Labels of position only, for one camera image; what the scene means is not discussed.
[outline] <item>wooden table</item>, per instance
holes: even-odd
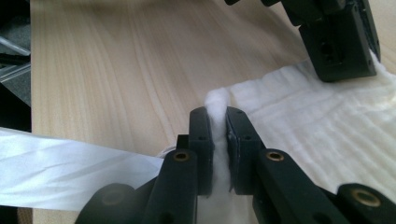
[[[396,73],[396,2],[371,1]],[[259,0],[32,0],[33,132],[156,155],[210,90],[307,58],[282,6]],[[34,223],[77,213],[34,210]]]

